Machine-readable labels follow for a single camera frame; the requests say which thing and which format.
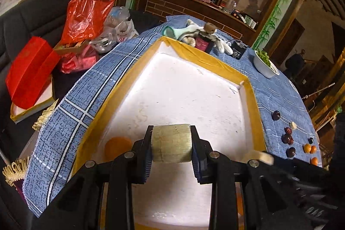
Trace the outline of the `small dark grape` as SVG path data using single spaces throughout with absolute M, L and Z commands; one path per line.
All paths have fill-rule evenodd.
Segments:
M 310 144 L 313 144 L 313 143 L 314 143 L 314 139 L 313 139 L 312 137 L 310 137 L 310 138 L 308 138 L 308 142 L 309 142 Z

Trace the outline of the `black leather sofa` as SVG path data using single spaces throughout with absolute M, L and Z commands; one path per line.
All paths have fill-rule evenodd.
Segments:
M 25 0 L 1 15 L 1 120 L 9 117 L 11 98 L 5 78 L 12 61 L 33 36 L 54 47 L 61 39 L 70 0 Z

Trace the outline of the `orange tangerine near left corner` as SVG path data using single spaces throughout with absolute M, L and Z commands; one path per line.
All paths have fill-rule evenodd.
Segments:
M 116 157 L 132 149 L 132 141 L 127 137 L 113 137 L 104 147 L 104 160 L 113 161 Z

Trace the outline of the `dark plum low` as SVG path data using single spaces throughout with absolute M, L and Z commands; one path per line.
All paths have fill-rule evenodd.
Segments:
M 294 147 L 290 147 L 286 150 L 286 155 L 288 158 L 294 158 L 296 155 L 296 149 Z

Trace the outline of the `small orange kumquat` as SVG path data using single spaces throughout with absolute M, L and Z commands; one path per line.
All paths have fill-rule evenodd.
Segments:
M 304 151 L 304 153 L 310 153 L 311 152 L 311 145 L 310 144 L 305 144 L 303 146 L 303 151 Z

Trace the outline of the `pale sugarcane cylinder piece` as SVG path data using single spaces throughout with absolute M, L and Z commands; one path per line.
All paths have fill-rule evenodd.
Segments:
M 192 159 L 192 133 L 189 124 L 158 125 L 151 132 L 154 162 L 183 163 Z

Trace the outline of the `dark jar with pink label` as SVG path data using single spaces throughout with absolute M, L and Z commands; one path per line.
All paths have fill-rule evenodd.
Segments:
M 206 33 L 205 31 L 200 31 L 195 37 L 195 48 L 209 54 L 216 41 L 216 36 Z

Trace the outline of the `yellow rimmed white tray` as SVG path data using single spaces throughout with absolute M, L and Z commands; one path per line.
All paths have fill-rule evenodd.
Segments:
M 105 161 L 113 137 L 142 139 L 150 125 L 190 124 L 232 160 L 265 150 L 253 87 L 234 67 L 167 37 L 158 39 L 111 91 L 84 134 L 74 170 Z M 138 228 L 207 229 L 211 185 L 200 185 L 191 163 L 154 163 L 133 187 Z

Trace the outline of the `wooden counter with bricks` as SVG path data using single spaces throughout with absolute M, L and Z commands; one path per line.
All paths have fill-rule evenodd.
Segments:
M 188 15 L 214 24 L 219 30 L 241 40 L 246 45 L 253 44 L 256 34 L 240 19 L 198 0 L 136 0 L 135 8 L 157 16 L 161 22 L 168 16 Z

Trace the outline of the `clear plastic bag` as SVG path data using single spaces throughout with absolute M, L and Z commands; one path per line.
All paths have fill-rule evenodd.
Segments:
M 139 35 L 130 18 L 129 9 L 124 6 L 113 7 L 103 23 L 103 32 L 89 44 L 99 53 L 110 52 L 120 43 Z

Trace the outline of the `teal cup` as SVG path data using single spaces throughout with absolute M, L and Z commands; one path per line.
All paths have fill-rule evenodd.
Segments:
M 183 29 L 176 29 L 170 26 L 166 26 L 163 30 L 163 35 L 177 40 L 183 33 Z

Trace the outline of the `red jujube date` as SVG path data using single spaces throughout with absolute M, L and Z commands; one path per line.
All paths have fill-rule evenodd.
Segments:
M 285 127 L 285 128 L 284 128 L 284 131 L 285 131 L 286 134 L 289 134 L 289 135 L 292 134 L 292 129 L 289 128 L 289 127 Z

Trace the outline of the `dark plum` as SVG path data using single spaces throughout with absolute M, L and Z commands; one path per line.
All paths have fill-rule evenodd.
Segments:
M 281 113 L 278 110 L 276 110 L 272 113 L 271 117 L 273 121 L 278 121 L 281 118 Z
M 292 145 L 293 144 L 293 137 L 289 133 L 285 133 L 282 137 L 281 140 L 284 144 Z

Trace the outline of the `small orange tangerine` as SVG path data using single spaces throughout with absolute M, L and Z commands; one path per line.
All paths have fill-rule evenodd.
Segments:
M 312 145 L 310 148 L 310 153 L 313 154 L 313 153 L 316 153 L 316 151 L 317 151 L 317 147 L 315 145 Z

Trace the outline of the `red plastic bag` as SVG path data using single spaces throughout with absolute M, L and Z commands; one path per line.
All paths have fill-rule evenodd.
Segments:
M 92 40 L 99 36 L 116 0 L 70 0 L 60 43 Z

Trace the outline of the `white bowl with greens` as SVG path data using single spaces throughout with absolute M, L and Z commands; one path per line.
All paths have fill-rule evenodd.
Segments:
M 259 71 L 266 78 L 270 79 L 276 75 L 279 75 L 279 70 L 270 61 L 269 56 L 265 51 L 256 50 L 254 53 L 253 64 L 257 71 Z

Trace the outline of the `white box base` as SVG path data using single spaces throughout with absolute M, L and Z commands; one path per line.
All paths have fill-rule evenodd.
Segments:
M 18 107 L 15 103 L 12 103 L 10 110 L 10 118 L 15 124 L 20 123 L 21 121 L 34 115 L 35 113 L 48 108 L 55 101 L 56 99 L 54 95 L 53 76 L 50 75 L 47 81 L 47 86 L 45 90 L 42 92 L 41 96 L 38 98 L 37 102 L 28 109 L 22 109 L 21 107 Z

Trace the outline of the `orange tangerine edge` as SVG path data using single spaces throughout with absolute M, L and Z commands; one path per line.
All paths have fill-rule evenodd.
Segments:
M 319 163 L 318 158 L 317 158 L 317 157 L 313 157 L 313 158 L 310 160 L 310 163 L 311 163 L 312 165 L 318 166 L 318 163 Z

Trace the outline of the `white cotton gloves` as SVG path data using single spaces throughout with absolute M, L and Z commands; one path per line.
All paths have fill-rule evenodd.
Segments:
M 191 19 L 187 20 L 186 31 L 178 38 L 179 41 L 186 43 L 192 47 L 195 47 L 195 37 L 200 31 L 205 31 L 206 33 L 216 36 L 217 41 L 213 48 L 216 48 L 219 53 L 227 55 L 232 55 L 232 48 L 218 35 L 216 35 L 216 26 L 212 23 L 205 23 L 203 26 L 197 25 Z

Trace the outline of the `blue plaid tablecloth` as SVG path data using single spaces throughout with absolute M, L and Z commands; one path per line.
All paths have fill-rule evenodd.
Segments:
M 64 187 L 78 145 L 96 113 L 125 73 L 163 35 L 163 30 L 163 25 L 146 30 L 103 56 L 74 84 L 42 127 L 23 183 L 27 206 L 34 215 L 41 215 Z M 246 49 L 241 59 L 221 54 L 217 49 L 213 49 L 211 55 L 249 78 L 259 105 L 265 145 L 270 153 L 285 156 L 278 134 L 292 121 L 297 124 L 297 141 L 315 137 L 315 129 L 300 94 L 285 75 L 264 77 L 253 65 L 252 49 Z M 273 121 L 271 115 L 276 110 L 281 113 L 281 118 Z

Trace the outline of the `small white sugarcane piece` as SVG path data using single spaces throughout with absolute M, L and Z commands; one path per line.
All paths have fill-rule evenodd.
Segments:
M 297 129 L 297 125 L 296 125 L 296 123 L 295 123 L 295 122 L 293 122 L 293 121 L 292 121 L 292 122 L 290 122 L 290 123 L 289 123 L 289 128 L 290 128 L 290 129 L 292 129 L 292 131 L 296 130 L 296 129 Z

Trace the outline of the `black small box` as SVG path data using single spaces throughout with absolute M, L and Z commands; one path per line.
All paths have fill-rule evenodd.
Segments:
M 244 44 L 241 40 L 233 40 L 231 42 L 231 48 L 233 50 L 232 57 L 235 59 L 241 59 L 242 55 L 245 53 L 248 46 Z

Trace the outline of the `person in background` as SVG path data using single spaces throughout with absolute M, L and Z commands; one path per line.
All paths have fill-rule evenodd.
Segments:
M 303 68 L 305 63 L 303 56 L 305 55 L 305 50 L 301 49 L 300 53 L 296 53 L 289 57 L 287 61 L 285 61 L 285 71 L 283 72 L 284 75 L 288 79 L 292 79 L 295 77 L 299 71 Z

